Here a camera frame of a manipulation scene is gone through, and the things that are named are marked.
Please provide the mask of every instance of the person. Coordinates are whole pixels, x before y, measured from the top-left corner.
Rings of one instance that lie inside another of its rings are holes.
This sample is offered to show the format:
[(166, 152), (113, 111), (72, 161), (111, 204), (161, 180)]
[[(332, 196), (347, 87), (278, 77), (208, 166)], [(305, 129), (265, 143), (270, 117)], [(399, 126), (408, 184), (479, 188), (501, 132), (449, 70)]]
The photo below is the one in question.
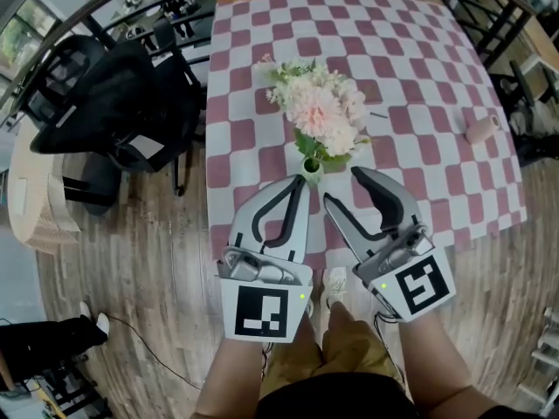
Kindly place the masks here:
[(345, 269), (324, 272), (321, 305), (329, 319), (322, 350), (305, 313), (293, 342), (274, 344), (263, 381), (262, 344), (223, 339), (192, 418), (538, 417), (500, 406), (473, 387), (434, 311), (399, 324), (410, 401), (382, 342), (344, 306), (345, 283)]
[(85, 302), (79, 303), (79, 311), (78, 318), (59, 322), (0, 326), (0, 391), (13, 391), (16, 383), (107, 341), (110, 325), (105, 313), (94, 324)]

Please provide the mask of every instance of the person's arm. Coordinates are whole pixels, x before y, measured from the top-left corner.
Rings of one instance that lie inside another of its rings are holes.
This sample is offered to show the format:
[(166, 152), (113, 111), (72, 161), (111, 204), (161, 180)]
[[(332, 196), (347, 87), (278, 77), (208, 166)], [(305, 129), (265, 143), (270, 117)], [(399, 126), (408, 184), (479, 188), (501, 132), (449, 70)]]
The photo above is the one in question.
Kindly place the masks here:
[(8, 363), (6, 363), (6, 359), (3, 357), (2, 351), (0, 351), (0, 376), (2, 376), (4, 384), (10, 391), (16, 389), (16, 384), (11, 378), (10, 370), (8, 369)]
[(259, 403), (262, 343), (223, 339), (193, 418), (253, 417)]
[(411, 397), (430, 419), (478, 419), (497, 403), (472, 386), (471, 375), (435, 312), (400, 324)]

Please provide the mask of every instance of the flower bouquet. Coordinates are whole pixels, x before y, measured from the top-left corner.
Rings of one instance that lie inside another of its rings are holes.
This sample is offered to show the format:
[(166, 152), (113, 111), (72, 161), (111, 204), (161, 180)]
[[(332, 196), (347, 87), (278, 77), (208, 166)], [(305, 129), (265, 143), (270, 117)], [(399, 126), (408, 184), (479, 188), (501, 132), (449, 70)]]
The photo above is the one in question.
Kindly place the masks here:
[(368, 112), (354, 80), (314, 60), (276, 64), (265, 55), (259, 65), (275, 84), (267, 99), (278, 103), (294, 124), (295, 144), (304, 155), (301, 173), (309, 182), (317, 183), (325, 169), (341, 167), (355, 145), (368, 142), (358, 137)]

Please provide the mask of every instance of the metal railing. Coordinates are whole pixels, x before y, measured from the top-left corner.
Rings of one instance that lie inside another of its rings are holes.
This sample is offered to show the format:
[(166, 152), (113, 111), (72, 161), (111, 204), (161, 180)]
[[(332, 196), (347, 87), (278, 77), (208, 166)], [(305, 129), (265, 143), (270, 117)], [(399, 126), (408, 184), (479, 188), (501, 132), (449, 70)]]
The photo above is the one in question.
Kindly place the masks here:
[[(7, 89), (4, 96), (0, 99), (0, 107), (5, 104), (6, 100), (10, 97), (10, 95), (16, 90), (17, 86), (24, 81), (24, 78), (32, 72), (35, 65), (39, 64), (44, 57), (44, 55), (56, 44), (56, 42), (62, 38), (69, 30), (71, 30), (75, 25), (79, 23), (83, 23), (91, 32), (92, 34), (99, 39), (108, 49), (113, 48), (116, 45), (116, 41), (109, 35), (109, 31), (113, 28), (125, 24), (126, 22), (142, 15), (147, 10), (150, 10), (156, 6), (163, 5), (165, 3), (171, 2), (173, 0), (155, 0), (152, 3), (143, 5), (141, 8), (131, 11), (125, 16), (118, 17), (114, 21), (112, 21), (107, 26), (101, 26), (95, 21), (92, 17), (92, 13), (95, 12), (97, 9), (102, 7), (104, 4), (110, 2), (112, 0), (92, 0), (82, 6), (79, 10), (74, 12), (65, 22), (63, 22), (60, 26), (58, 26), (53, 32), (45, 39), (43, 44), (38, 48), (37, 52), (31, 58), (31, 60), (22, 67), (18, 75), (13, 79), (10, 87)], [(442, 0), (443, 3), (446, 4), (451, 10), (449, 2), (451, 0)], [(477, 20), (468, 21), (468, 20), (461, 20), (457, 19), (459, 24), (462, 24), (463, 27), (476, 30), (483, 34), (483, 38), (476, 44), (476, 41), (469, 36), (472, 40), (473, 44), (476, 46), (476, 49), (479, 54), (483, 53), (487, 55), (487, 58), (483, 61), (485, 67), (491, 66), (494, 61), (508, 48), (514, 38), (518, 35), (518, 33), (522, 30), (526, 22), (529, 20), (532, 15), (535, 14), (534, 10), (529, 6), (529, 4), (523, 0), (506, 0), (507, 4), (504, 8), (498, 12), (487, 8), (483, 4), (481, 4), (477, 0), (457, 0), (463, 7), (468, 7), (469, 9), (475, 8), (477, 10), (482, 11), (488, 17), (493, 20), (493, 24), (487, 28), (486, 26), (481, 25)], [(511, 20), (512, 14), (517, 16), (515, 20)], [(173, 25), (176, 24), (183, 24), (185, 22), (193, 22), (197, 20), (202, 20), (208, 17), (213, 17), (214, 11), (206, 11), (200, 14), (193, 14), (191, 16), (186, 17), (179, 17), (171, 23)], [(509, 27), (506, 33), (501, 33), (503, 27)], [(134, 39), (143, 39), (153, 34), (153, 30), (146, 30), (143, 33), (133, 37)], [(185, 48), (187, 46), (198, 45), (201, 43), (206, 43), (210, 41), (210, 37), (201, 37), (201, 38), (188, 38), (184, 40), (181, 44), (179, 44), (180, 48)], [(494, 47), (492, 50), (489, 50), (487, 47), (493, 42), (497, 41), (497, 46)], [(155, 57), (165, 53), (165, 50), (156, 50), (150, 53), (151, 57)], [(203, 58), (196, 58), (190, 61), (191, 64), (196, 64), (200, 62), (204, 62), (209, 60), (208, 56), (204, 56)]]

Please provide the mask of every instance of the black pants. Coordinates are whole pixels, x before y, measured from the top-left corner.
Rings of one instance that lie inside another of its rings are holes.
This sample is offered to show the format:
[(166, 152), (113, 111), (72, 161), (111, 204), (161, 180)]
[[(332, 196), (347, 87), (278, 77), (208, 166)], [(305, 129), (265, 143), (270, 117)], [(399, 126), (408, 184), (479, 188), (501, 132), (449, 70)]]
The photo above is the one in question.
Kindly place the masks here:
[(60, 361), (106, 341), (107, 335), (84, 316), (0, 327), (0, 351), (14, 382), (41, 375)]

